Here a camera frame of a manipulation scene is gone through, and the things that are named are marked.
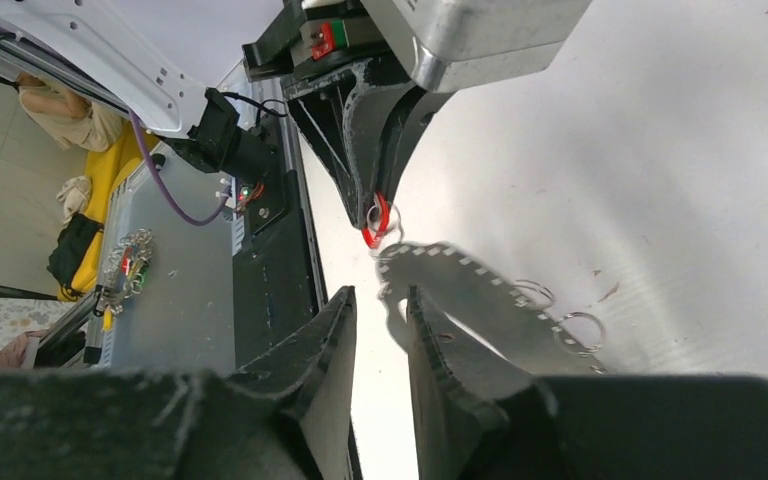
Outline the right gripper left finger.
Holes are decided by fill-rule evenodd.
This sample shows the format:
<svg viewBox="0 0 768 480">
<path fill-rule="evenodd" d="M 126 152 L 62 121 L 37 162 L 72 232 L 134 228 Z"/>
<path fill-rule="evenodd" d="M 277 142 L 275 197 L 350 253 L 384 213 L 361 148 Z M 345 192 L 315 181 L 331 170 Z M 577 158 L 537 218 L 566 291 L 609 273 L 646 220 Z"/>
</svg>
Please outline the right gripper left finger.
<svg viewBox="0 0 768 480">
<path fill-rule="evenodd" d="M 350 479 L 356 295 L 229 376 L 0 373 L 0 479 Z"/>
</svg>

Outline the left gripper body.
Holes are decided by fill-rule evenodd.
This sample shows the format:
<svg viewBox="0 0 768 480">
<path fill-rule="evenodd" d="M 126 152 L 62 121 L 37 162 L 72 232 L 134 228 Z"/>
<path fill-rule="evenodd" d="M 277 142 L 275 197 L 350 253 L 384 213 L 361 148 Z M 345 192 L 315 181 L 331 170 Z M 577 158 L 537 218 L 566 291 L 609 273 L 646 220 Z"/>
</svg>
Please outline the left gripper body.
<svg viewBox="0 0 768 480">
<path fill-rule="evenodd" d="M 375 80 L 410 80 L 399 57 L 411 27 L 397 1 L 285 1 L 260 36 L 242 46 L 251 81 L 316 79 L 369 64 Z"/>
</svg>

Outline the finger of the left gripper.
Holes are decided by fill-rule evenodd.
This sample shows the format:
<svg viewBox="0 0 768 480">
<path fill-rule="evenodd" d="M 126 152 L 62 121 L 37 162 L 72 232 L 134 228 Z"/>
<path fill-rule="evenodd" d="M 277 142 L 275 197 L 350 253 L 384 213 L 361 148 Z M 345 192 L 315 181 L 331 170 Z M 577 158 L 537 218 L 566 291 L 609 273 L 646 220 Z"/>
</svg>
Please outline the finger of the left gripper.
<svg viewBox="0 0 768 480">
<path fill-rule="evenodd" d="M 283 82 L 299 132 L 332 177 L 357 229 L 374 198 L 392 201 L 417 144 L 452 97 L 427 91 L 393 56 L 361 59 L 306 80 Z"/>
</svg>

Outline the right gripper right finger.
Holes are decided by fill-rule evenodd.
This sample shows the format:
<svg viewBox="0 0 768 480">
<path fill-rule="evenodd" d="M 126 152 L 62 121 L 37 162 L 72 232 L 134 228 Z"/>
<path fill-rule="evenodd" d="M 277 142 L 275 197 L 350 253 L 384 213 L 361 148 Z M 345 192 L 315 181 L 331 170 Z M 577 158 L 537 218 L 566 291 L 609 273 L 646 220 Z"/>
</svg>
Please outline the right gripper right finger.
<svg viewBox="0 0 768 480">
<path fill-rule="evenodd" d="M 423 479 L 768 479 L 768 379 L 532 375 L 407 299 Z"/>
</svg>

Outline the key with red tag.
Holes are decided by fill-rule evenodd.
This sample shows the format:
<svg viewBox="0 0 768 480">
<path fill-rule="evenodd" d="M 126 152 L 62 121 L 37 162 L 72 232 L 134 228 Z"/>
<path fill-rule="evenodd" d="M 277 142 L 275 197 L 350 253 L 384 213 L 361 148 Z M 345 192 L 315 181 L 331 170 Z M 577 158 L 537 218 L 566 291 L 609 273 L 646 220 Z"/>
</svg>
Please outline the key with red tag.
<svg viewBox="0 0 768 480">
<path fill-rule="evenodd" d="M 372 199 L 361 233 L 366 246 L 377 250 L 388 234 L 401 228 L 401 218 L 398 208 L 383 193 L 376 192 Z"/>
</svg>

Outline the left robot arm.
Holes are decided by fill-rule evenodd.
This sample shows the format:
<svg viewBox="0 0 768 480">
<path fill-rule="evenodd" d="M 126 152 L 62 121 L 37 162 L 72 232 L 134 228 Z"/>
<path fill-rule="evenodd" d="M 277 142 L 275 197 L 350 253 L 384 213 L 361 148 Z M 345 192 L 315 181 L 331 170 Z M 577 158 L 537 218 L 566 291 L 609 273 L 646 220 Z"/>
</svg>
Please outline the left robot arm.
<svg viewBox="0 0 768 480">
<path fill-rule="evenodd" d="M 170 65 L 106 1 L 0 1 L 0 19 L 39 39 L 99 82 L 183 160 L 252 189 L 251 211 L 277 213 L 287 198 L 283 163 L 268 135 L 240 128 L 232 94 Z M 283 70 L 291 119 L 332 176 L 354 225 L 387 232 L 400 178 L 448 95 L 410 80 L 391 54 L 337 54 L 317 75 Z"/>
</svg>

